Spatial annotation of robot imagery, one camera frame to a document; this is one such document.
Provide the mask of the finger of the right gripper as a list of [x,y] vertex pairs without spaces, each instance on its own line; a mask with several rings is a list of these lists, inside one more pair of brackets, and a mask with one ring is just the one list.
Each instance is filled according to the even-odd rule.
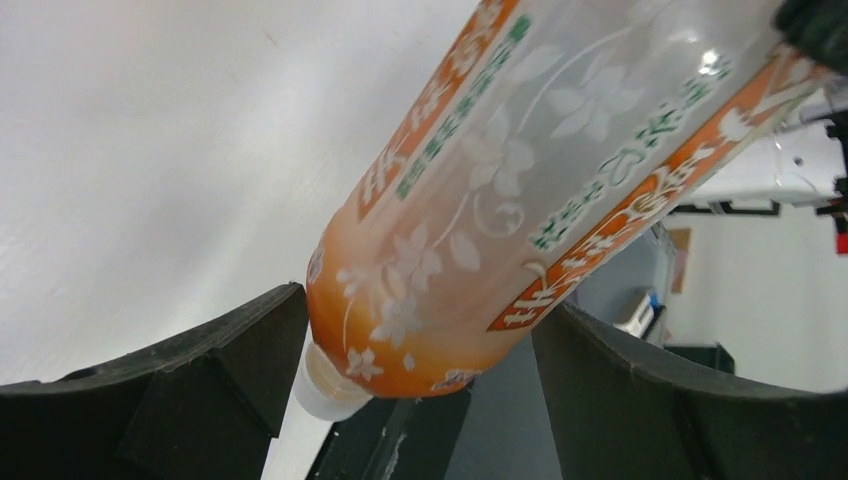
[[774,26],[805,56],[847,74],[847,0],[784,1]]

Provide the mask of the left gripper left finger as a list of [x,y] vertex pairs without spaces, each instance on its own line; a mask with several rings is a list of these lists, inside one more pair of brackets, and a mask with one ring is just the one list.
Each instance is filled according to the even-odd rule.
[[307,330],[284,284],[114,360],[1,389],[5,479],[258,479]]

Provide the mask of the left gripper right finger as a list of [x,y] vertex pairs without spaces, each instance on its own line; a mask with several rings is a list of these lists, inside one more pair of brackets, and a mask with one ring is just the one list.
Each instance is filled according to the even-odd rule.
[[843,479],[847,395],[720,372],[567,304],[533,330],[566,479]]

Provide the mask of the orange drink bottle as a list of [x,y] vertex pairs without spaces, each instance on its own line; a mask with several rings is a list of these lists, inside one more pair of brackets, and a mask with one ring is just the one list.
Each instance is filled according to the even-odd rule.
[[463,388],[843,66],[814,1],[483,1],[328,223],[293,391]]

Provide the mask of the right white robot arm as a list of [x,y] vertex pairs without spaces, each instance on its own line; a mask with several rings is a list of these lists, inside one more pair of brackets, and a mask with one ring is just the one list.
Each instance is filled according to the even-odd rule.
[[775,18],[790,45],[835,76],[774,130],[718,170],[684,200],[686,210],[776,216],[810,207],[832,220],[835,250],[847,253],[847,4],[787,1]]

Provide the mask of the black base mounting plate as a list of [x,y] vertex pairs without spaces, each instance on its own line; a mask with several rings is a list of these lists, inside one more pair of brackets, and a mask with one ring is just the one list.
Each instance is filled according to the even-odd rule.
[[332,425],[306,477],[442,479],[471,399],[469,388],[424,399],[374,399],[351,418]]

